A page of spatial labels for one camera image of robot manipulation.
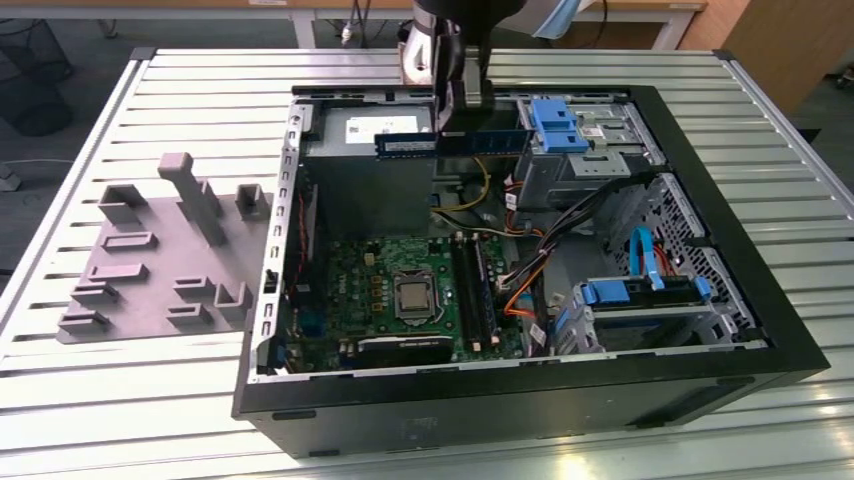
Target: table leg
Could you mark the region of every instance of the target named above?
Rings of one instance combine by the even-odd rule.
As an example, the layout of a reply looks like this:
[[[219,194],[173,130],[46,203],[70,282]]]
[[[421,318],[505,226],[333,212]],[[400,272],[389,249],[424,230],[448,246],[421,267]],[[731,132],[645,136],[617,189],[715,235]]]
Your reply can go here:
[[[297,46],[300,48],[318,48],[316,42],[314,15],[294,12],[292,21],[294,22],[294,31],[297,32]]]
[[[658,33],[653,50],[676,50],[680,48],[680,42],[692,24],[692,18],[695,18],[695,12],[674,12],[672,14]]]

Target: cpu socket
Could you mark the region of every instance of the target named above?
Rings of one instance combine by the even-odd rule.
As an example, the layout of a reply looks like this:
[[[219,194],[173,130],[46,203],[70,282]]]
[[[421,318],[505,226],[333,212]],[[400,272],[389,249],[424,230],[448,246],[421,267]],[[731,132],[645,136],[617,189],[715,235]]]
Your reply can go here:
[[[434,277],[429,270],[396,272],[396,318],[418,327],[436,317]]]

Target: green motherboard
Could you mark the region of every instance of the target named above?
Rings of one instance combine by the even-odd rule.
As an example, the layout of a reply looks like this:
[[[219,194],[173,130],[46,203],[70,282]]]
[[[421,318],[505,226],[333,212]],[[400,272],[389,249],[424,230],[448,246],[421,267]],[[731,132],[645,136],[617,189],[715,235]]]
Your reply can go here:
[[[508,271],[502,242],[496,236],[481,241],[485,263],[494,281]],[[336,242],[330,249],[328,310],[324,335],[304,337],[306,371],[348,369],[341,364],[348,342],[353,339],[397,335],[442,335],[454,339],[453,362],[512,359],[522,357],[522,343],[516,318],[502,318],[500,343],[474,351],[464,340],[456,285],[452,240],[449,238],[374,239]],[[429,278],[432,288],[429,318],[401,317],[402,278]]]

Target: motherboard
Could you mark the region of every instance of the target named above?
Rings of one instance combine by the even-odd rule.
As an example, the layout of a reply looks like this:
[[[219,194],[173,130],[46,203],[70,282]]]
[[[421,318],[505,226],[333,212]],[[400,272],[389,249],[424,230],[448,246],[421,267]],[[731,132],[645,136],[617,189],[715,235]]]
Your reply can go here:
[[[404,341],[433,342],[452,349],[452,362],[524,356],[517,319],[502,316],[494,299],[470,302],[464,298],[472,285],[461,286],[469,267],[460,260],[460,251],[464,243],[474,247],[469,240],[452,236],[333,243],[326,312],[302,312],[300,319],[305,371],[360,368],[352,361],[360,357],[358,349],[362,357],[370,348],[388,356],[389,350],[402,350]],[[502,242],[484,235],[474,243],[481,255],[474,260],[489,280],[480,291],[490,296],[490,285],[508,271]],[[482,304],[485,312],[474,312],[470,303]],[[494,330],[486,327],[490,321]]]

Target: gray 3d printed holder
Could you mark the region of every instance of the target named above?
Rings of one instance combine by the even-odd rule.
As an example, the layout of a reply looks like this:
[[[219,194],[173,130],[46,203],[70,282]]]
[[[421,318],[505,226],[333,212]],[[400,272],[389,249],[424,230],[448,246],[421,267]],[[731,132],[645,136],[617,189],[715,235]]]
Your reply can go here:
[[[242,330],[258,294],[270,195],[241,185],[218,196],[193,175],[193,157],[167,153],[161,178],[181,198],[146,199],[111,185],[107,220],[73,302],[59,322],[62,343]]]

